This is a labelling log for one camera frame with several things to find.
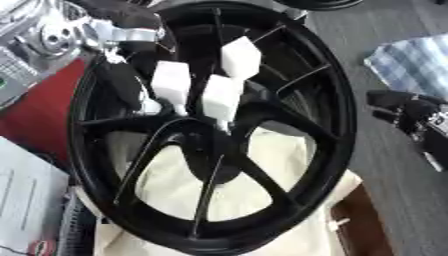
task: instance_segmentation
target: wheel rim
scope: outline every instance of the wheel rim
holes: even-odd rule
[[[276,0],[277,2],[302,10],[333,11],[360,4],[362,0]]]
[[[332,191],[345,171],[353,150],[356,130],[355,104],[349,82],[337,60],[313,33],[273,11],[246,4],[202,3],[168,9],[162,11],[161,15],[179,40],[180,60],[190,62],[193,73],[201,70],[193,81],[194,90],[191,93],[193,96],[189,104],[190,111],[197,115],[200,115],[200,109],[198,110],[196,104],[193,104],[197,100],[194,95],[200,94],[203,81],[212,71],[220,72],[219,68],[216,68],[217,65],[214,65],[217,63],[219,47],[215,45],[211,49],[198,51],[194,45],[189,45],[191,41],[189,36],[198,37],[201,34],[205,36],[211,31],[209,37],[213,37],[218,45],[233,40],[235,36],[241,36],[228,31],[245,32],[262,51],[270,48],[272,44],[270,40],[283,38],[287,42],[285,45],[300,50],[301,54],[298,56],[301,56],[302,62],[308,65],[308,69],[296,79],[288,79],[283,86],[267,88],[267,91],[271,92],[268,96],[243,97],[235,122],[234,135],[228,138],[217,132],[206,121],[197,118],[110,117],[115,114],[109,108],[107,114],[97,111],[98,114],[95,112],[95,108],[98,108],[95,106],[98,105],[97,92],[101,91],[98,88],[103,88],[104,85],[101,86],[95,81],[94,67],[97,64],[92,63],[79,83],[69,117],[69,147],[76,176],[106,217],[145,240],[195,255],[238,254],[253,250],[308,217]],[[215,68],[205,72],[204,66]],[[254,80],[267,81],[260,77],[262,76],[257,76]],[[327,127],[316,126],[297,111],[285,109],[284,104],[277,104],[278,97],[310,83],[313,86],[314,83],[319,86],[324,83],[328,87],[322,91],[328,91],[326,97],[329,98],[328,105],[332,109],[326,108],[331,114],[320,124]],[[202,134],[201,136],[206,139],[201,143],[206,144],[214,138],[215,141],[219,140],[227,145],[224,149],[215,150],[217,152],[226,154],[237,152],[239,150],[236,149],[240,149],[254,127],[265,120],[276,120],[310,133],[318,144],[314,158],[302,179],[291,191],[283,193],[278,185],[263,175],[262,170],[253,166],[244,154],[231,154],[229,158],[240,167],[242,165],[243,172],[260,183],[273,197],[274,203],[255,214],[222,222],[207,222],[203,214],[198,214],[199,217],[191,221],[179,219],[138,200],[132,190],[137,175],[127,176],[129,186],[123,186],[118,176],[110,171],[112,170],[110,161],[108,163],[107,157],[104,156],[104,142],[98,139],[98,135],[110,131],[131,130],[151,135],[147,142],[159,141],[157,145],[145,144],[149,150],[143,149],[141,153],[147,154],[142,154],[143,160],[135,163],[133,165],[135,168],[131,167],[138,173],[141,171],[141,168],[138,168],[139,164],[142,166],[148,164],[154,156],[154,151],[163,146],[160,144],[166,142],[182,144],[182,141],[189,139],[189,133]],[[173,134],[184,136],[170,137]],[[215,162],[219,162],[219,157],[215,158]]]

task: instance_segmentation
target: checkered cloth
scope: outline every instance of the checkered cloth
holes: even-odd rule
[[[448,100],[448,34],[381,45],[364,63],[392,90]]]

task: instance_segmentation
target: white cube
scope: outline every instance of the white cube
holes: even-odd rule
[[[187,63],[159,61],[151,86],[159,98],[175,106],[185,106],[191,87],[190,67]]]
[[[261,52],[246,36],[221,48],[221,67],[233,79],[247,80],[260,72]]]
[[[239,88],[233,79],[211,75],[201,98],[204,115],[218,121],[232,122],[240,102]]]

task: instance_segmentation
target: red surface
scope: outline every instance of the red surface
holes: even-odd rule
[[[0,117],[0,136],[52,153],[66,163],[68,107],[83,70],[84,63],[76,60],[36,85]]]

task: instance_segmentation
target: gray surface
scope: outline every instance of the gray surface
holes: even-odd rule
[[[311,19],[313,30],[339,57],[356,93],[359,136],[351,169],[364,179],[396,255],[448,255],[448,173],[436,173],[406,137],[370,116],[365,92],[385,87],[361,65],[382,43],[448,32],[448,4],[367,0],[347,10],[312,13]]]

